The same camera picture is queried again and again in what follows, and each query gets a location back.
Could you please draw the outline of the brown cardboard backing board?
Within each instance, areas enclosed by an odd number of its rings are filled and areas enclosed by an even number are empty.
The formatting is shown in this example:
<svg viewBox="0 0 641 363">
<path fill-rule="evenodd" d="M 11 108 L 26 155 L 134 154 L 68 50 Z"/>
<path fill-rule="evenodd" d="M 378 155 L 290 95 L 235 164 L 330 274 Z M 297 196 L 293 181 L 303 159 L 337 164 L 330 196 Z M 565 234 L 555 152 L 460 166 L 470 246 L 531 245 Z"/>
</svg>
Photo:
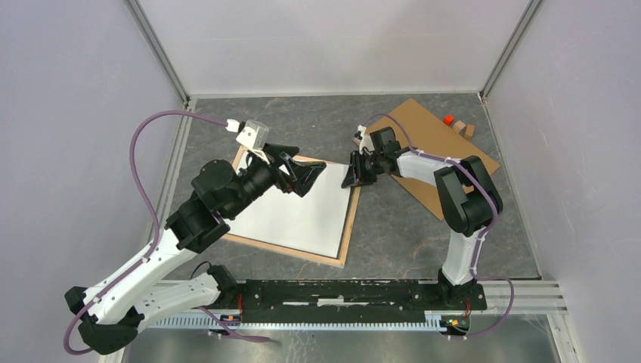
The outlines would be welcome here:
<svg viewBox="0 0 641 363">
<path fill-rule="evenodd" d="M 489 174 L 494 174 L 500 164 L 445 125 L 437 116 L 410 98 L 388 113 L 399 121 L 410 136 L 414 147 L 440 157 L 479 157 Z M 394 177 L 403 188 L 415 197 L 439 220 L 444 218 L 436 187 L 412 178 Z"/>
</svg>

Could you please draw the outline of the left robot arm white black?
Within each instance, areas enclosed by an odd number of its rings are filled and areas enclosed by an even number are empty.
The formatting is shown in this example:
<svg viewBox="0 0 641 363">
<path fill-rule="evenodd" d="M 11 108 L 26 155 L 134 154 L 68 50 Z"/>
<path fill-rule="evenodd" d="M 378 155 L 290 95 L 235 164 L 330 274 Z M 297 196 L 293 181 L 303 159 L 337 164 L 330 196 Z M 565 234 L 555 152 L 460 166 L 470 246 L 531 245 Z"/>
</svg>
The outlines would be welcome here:
<svg viewBox="0 0 641 363">
<path fill-rule="evenodd" d="M 161 291 L 155 285 L 230 231 L 235 219 L 270 188 L 305 196 L 324 162 L 298 161 L 297 147 L 267 144 L 249 152 L 249 165 L 235 169 L 226 160 L 208 162 L 192 181 L 193 193 L 164 224 L 155 224 L 152 241 L 122 267 L 93 287 L 73 287 L 65 300 L 87 352 L 109 355 L 159 320 L 215 303 L 228 308 L 237 285 L 222 266 Z"/>
</svg>

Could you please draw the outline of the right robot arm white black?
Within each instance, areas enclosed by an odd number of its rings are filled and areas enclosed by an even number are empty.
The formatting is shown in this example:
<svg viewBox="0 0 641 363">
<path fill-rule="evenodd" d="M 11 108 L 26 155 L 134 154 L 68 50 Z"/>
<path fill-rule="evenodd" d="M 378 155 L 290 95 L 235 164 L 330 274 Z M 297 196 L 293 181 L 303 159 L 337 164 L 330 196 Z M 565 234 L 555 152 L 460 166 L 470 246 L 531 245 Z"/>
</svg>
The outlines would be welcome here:
<svg viewBox="0 0 641 363">
<path fill-rule="evenodd" d="M 402 147 L 391 127 L 367 133 L 365 126 L 359 126 L 355 139 L 358 149 L 350 154 L 342 188 L 371 185 L 382 174 L 436 188 L 443 218 L 451 230 L 436 296 L 442 306 L 455 309 L 475 285 L 478 252 L 503 209 L 483 161 L 477 156 L 439 157 L 412 146 Z"/>
</svg>

